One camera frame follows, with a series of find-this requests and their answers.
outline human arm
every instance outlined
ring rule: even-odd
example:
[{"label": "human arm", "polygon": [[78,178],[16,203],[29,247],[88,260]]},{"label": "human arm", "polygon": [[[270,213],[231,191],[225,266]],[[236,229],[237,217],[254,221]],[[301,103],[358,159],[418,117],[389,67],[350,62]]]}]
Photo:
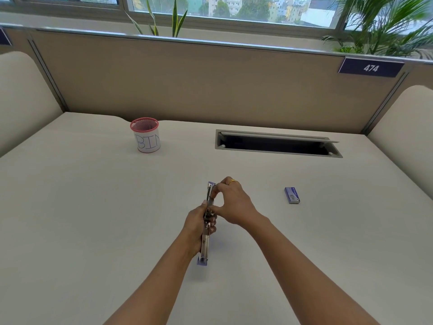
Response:
[{"label": "human arm", "polygon": [[[191,259],[201,247],[207,203],[188,213],[179,236],[138,287],[104,325],[164,325],[168,321]],[[215,217],[211,234],[216,231]]]},{"label": "human arm", "polygon": [[257,242],[302,325],[378,324],[268,218],[257,212],[241,184],[230,183],[231,179],[225,178],[214,190],[213,197],[223,193],[224,205],[210,209],[228,222],[240,225]]}]

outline red mesh cup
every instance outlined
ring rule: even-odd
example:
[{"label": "red mesh cup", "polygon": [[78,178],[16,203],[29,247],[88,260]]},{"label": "red mesh cup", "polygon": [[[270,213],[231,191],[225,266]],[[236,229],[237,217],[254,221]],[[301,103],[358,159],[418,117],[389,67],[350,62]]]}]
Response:
[{"label": "red mesh cup", "polygon": [[161,147],[158,132],[159,122],[151,117],[141,117],[131,122],[138,150],[142,153],[153,153]]}]

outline blue sign with white number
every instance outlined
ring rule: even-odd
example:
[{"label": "blue sign with white number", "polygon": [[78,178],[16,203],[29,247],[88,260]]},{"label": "blue sign with white number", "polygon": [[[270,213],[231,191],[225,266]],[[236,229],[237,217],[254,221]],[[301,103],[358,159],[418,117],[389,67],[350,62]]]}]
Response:
[{"label": "blue sign with white number", "polygon": [[0,45],[12,45],[2,27],[0,27]]},{"label": "blue sign with white number", "polygon": [[357,75],[396,77],[403,65],[403,62],[398,61],[344,58],[338,72]]}]

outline white side divider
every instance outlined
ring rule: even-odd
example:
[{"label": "white side divider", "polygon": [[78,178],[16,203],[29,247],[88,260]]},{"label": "white side divider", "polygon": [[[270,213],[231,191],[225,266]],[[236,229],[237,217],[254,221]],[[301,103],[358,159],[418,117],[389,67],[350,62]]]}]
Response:
[{"label": "white side divider", "polygon": [[34,61],[0,55],[0,157],[62,114]]},{"label": "white side divider", "polygon": [[433,90],[407,88],[369,138],[433,199]]}]

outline hand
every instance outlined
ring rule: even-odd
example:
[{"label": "hand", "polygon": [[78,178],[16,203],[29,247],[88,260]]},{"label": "hand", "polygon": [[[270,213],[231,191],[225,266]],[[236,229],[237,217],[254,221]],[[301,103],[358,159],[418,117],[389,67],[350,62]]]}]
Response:
[{"label": "hand", "polygon": [[[206,208],[207,202],[206,200],[204,200],[200,206],[189,211],[187,219],[185,220],[184,227],[181,231],[180,236],[185,237],[185,239],[187,240],[187,244],[191,249],[192,257],[200,252],[201,235],[203,234],[204,226],[203,215],[206,211]],[[216,218],[217,216],[215,215],[210,219],[210,234],[213,234],[216,231]]]},{"label": "hand", "polygon": [[226,177],[212,191],[212,198],[215,198],[219,192],[223,193],[224,205],[221,207],[213,205],[209,209],[228,222],[244,227],[249,221],[262,215],[257,212],[241,184],[238,181],[230,182],[230,180],[232,180],[231,177]]}]

